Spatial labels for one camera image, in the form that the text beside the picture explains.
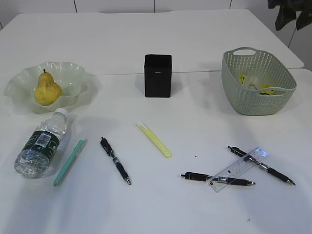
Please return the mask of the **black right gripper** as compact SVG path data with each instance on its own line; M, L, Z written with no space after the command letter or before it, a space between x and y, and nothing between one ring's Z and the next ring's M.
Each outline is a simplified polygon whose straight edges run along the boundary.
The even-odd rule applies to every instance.
M276 31L280 31L286 24L296 19L296 12L301 11L296 20L296 29L300 30L312 23L311 0L268 0L268 8L280 7L275 21Z

